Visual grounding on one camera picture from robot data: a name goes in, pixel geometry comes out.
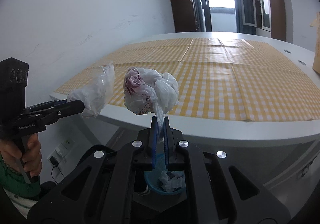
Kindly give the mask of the person's left hand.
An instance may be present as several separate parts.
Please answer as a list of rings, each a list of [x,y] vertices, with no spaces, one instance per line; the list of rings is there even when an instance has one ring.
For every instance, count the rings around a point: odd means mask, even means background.
[[[31,177],[38,176],[42,170],[42,154],[37,133],[30,136],[27,146],[27,151],[22,154],[10,140],[1,140],[1,156],[5,163],[17,172],[20,170],[16,160],[22,160],[24,171],[29,172]]]

